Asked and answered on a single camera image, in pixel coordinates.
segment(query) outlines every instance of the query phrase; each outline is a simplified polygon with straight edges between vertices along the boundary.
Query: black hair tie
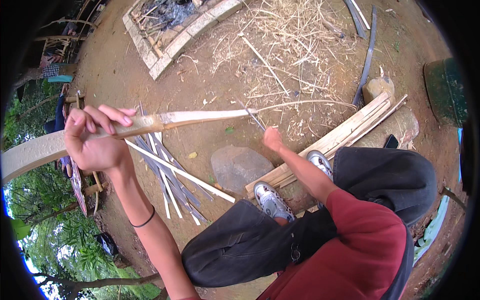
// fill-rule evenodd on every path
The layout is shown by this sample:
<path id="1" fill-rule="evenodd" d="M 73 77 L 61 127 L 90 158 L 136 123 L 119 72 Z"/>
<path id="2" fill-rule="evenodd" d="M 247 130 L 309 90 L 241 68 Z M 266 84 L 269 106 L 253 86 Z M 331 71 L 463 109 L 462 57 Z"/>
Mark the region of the black hair tie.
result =
<path id="1" fill-rule="evenodd" d="M 148 218 L 148 220 L 147 220 L 145 223 L 143 223 L 143 224 L 141 224 L 141 225 L 138 225 L 138 226 L 135 226 L 134 224 L 132 224 L 132 223 L 130 222 L 130 220 L 128 220 L 129 223 L 130 223 L 130 225 L 132 225 L 132 226 L 135 227 L 135 228 L 139 228 L 139 227 L 145 226 L 148 222 L 150 222 L 150 220 L 151 220 L 151 219 L 153 218 L 153 216 L 155 215 L 155 207 L 153 206 L 153 204 L 152 204 L 152 208 L 153 208 L 152 215 Z"/>

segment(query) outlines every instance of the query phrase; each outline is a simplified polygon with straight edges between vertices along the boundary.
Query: red shirt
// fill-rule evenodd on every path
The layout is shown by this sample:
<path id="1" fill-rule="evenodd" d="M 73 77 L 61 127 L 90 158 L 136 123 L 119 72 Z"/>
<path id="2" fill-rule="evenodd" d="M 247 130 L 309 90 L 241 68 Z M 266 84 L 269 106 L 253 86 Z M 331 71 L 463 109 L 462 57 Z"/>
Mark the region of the red shirt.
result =
<path id="1" fill-rule="evenodd" d="M 379 299 L 402 262 L 407 231 L 390 209 L 341 189 L 327 205 L 339 237 L 290 265 L 257 299 Z"/>

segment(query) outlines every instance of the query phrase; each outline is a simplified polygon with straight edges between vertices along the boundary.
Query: leopard print sneaker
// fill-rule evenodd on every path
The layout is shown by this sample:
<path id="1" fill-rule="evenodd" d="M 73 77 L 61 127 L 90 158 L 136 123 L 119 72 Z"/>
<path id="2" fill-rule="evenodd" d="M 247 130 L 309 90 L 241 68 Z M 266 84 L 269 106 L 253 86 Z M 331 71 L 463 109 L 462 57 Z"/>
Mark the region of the leopard print sneaker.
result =
<path id="1" fill-rule="evenodd" d="M 322 170 L 329 178 L 331 181 L 333 181 L 333 170 L 332 167 L 330 166 L 330 162 L 328 159 L 322 154 L 322 152 L 317 151 L 317 150 L 312 150 L 307 154 L 307 160 L 310 161 L 312 164 L 316 165 L 317 168 Z M 321 209 L 324 207 L 323 204 L 320 202 L 317 203 L 318 209 Z"/>
<path id="2" fill-rule="evenodd" d="M 264 213 L 272 218 L 282 217 L 288 222 L 295 220 L 293 211 L 270 184 L 259 181 L 254 185 L 253 192 Z"/>

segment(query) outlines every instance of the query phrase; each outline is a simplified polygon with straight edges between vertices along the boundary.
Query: dirt ground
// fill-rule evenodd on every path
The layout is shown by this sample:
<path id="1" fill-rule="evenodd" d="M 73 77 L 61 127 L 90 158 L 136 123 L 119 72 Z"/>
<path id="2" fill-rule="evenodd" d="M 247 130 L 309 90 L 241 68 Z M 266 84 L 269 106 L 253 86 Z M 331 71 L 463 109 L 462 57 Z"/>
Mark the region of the dirt ground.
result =
<path id="1" fill-rule="evenodd" d="M 132 3 L 133 0 L 110 1 L 100 16 L 101 23 L 98 29 L 82 45 L 79 70 L 72 85 L 74 90 L 80 89 L 82 93 L 86 93 L 86 104 L 131 108 L 141 101 L 149 113 L 200 109 L 229 110 L 240 108 L 237 103 L 231 103 L 236 95 L 244 95 L 245 98 L 279 91 L 278 87 L 276 90 L 270 90 L 272 78 L 268 77 L 268 70 L 256 67 L 253 52 L 243 47 L 245 45 L 241 39 L 234 39 L 239 28 L 243 28 L 252 18 L 252 12 L 246 8 L 203 34 L 185 53 L 192 59 L 180 58 L 155 82 L 148 74 L 148 69 L 139 57 L 121 19 Z M 376 50 L 373 53 L 369 78 L 380 75 L 381 65 L 385 74 L 395 83 L 396 97 L 399 99 L 403 94 L 408 94 L 406 105 L 415 113 L 420 124 L 420 133 L 413 141 L 415 151 L 425 156 L 435 166 L 438 191 L 440 192 L 443 186 L 451 187 L 464 200 L 461 185 L 457 183 L 459 152 L 456 129 L 439 126 L 435 120 L 428 106 L 423 79 L 423 65 L 449 57 L 448 48 L 435 26 L 427 22 L 413 0 L 358 1 L 369 22 L 371 3 L 377 5 L 378 21 Z M 332 0 L 329 4 L 338 17 L 334 13 L 330 15 L 335 19 L 335 23 L 343 28 L 346 38 L 345 44 L 340 43 L 331 48 L 336 54 L 336 59 L 329 56 L 328 52 L 322 52 L 324 66 L 330 63 L 332 68 L 322 78 L 324 80 L 322 86 L 328 87 L 331 95 L 321 97 L 350 103 L 363 69 L 368 41 L 355 38 L 355 27 L 343 1 Z M 249 7 L 253 10 L 260 5 L 262 2 L 256 1 Z M 389 8 L 394 12 L 385 12 Z M 268 6 L 264 5 L 262 9 L 268 9 Z M 246 37 L 260 53 L 263 55 L 268 53 L 270 45 L 265 41 L 269 35 L 265 37 L 264 29 L 249 26 L 243 32 L 248 34 Z M 352 50 L 345 52 L 345 47 L 353 45 L 355 47 Z M 232 56 L 232 50 L 239 47 L 243 48 L 238 55 Z M 388 48 L 391 59 L 385 48 Z M 227 60 L 220 61 L 219 53 L 225 54 L 226 51 L 229 51 L 230 56 Z M 281 67 L 282 50 L 272 47 L 270 51 L 280 60 L 270 59 L 269 62 Z M 198 60 L 198 63 L 194 65 L 192 60 Z M 296 69 L 290 72 L 299 74 L 299 77 L 301 75 Z M 300 91 L 300 100 L 311 98 L 308 86 L 299 86 L 298 81 L 285 75 L 283 79 L 287 89 Z M 303 77 L 303 80 L 309 81 L 309 78 Z M 212 103 L 203 104 L 204 99 L 210 102 L 214 97 L 216 98 Z M 249 107 L 256 108 L 282 101 L 280 95 L 249 99 L 251 100 Z M 352 109 L 345 106 L 320 106 L 309 103 L 299 105 L 298 110 L 290 107 L 262 113 L 260 116 L 266 125 L 278 125 L 286 144 L 299 152 L 318 140 L 317 136 L 325 135 L 353 113 Z M 303 126 L 302 131 L 299 126 L 302 120 L 310 121 L 311 129 Z M 230 126 L 233 126 L 234 132 L 226 134 L 225 129 Z M 262 145 L 261 137 L 262 133 L 256 125 L 243 118 L 170 130 L 164 133 L 164 144 L 187 172 L 209 182 L 209 176 L 213 176 L 211 154 L 229 144 L 250 147 L 270 159 L 274 166 L 281 164 L 279 157 Z M 188 154 L 194 151 L 198 156 L 195 159 L 188 159 Z M 136 152 L 132 151 L 132 156 L 134 161 L 138 162 L 136 172 L 142 188 L 155 205 L 156 211 L 165 220 L 179 248 L 183 249 L 191 238 L 207 227 L 207 224 L 196 226 L 184 210 L 182 211 L 184 218 L 179 219 L 174 210 L 170 209 L 171 220 L 168 220 L 157 179 L 151 171 L 146 170 L 145 164 L 141 162 Z M 197 195 L 202 202 L 200 211 L 209 221 L 215 221 L 232 206 L 221 198 L 216 197 L 210 202 L 198 193 Z M 234 196 L 237 199 L 241 198 L 241 195 Z M 422 236 L 424 228 L 435 216 L 439 201 L 440 195 L 426 216 L 411 229 L 415 240 Z M 146 276 L 155 272 L 112 187 L 107 191 L 103 209 L 96 221 L 102 230 L 112 235 L 120 253 L 132 262 L 140 275 Z M 425 288 L 436 281 L 438 274 L 454 252 L 463 229 L 463 222 L 464 212 L 451 201 L 439 236 L 417 262 L 410 275 L 404 299 L 418 299 Z M 442 250 L 448 242 L 453 246 L 447 255 L 444 255 Z M 269 276 L 246 284 L 199 291 L 203 299 L 254 299 L 274 279 L 273 276 Z"/>

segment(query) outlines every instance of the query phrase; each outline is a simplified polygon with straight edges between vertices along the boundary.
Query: ash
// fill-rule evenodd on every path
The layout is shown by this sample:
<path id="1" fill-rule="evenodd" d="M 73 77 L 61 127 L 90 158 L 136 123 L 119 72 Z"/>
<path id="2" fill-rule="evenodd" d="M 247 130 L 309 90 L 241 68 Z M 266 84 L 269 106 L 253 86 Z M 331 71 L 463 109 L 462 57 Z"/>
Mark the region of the ash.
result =
<path id="1" fill-rule="evenodd" d="M 154 11 L 152 11 L 149 16 L 157 17 L 156 19 L 150 19 L 153 25 L 163 23 L 166 26 L 163 30 L 179 25 L 185 20 L 188 16 L 194 13 L 195 5 L 190 1 L 185 3 L 185 1 L 179 1 L 178 4 L 175 0 L 156 0 L 153 2 L 146 2 L 142 7 L 142 13 L 145 14 L 150 11 L 155 6 L 158 6 Z"/>

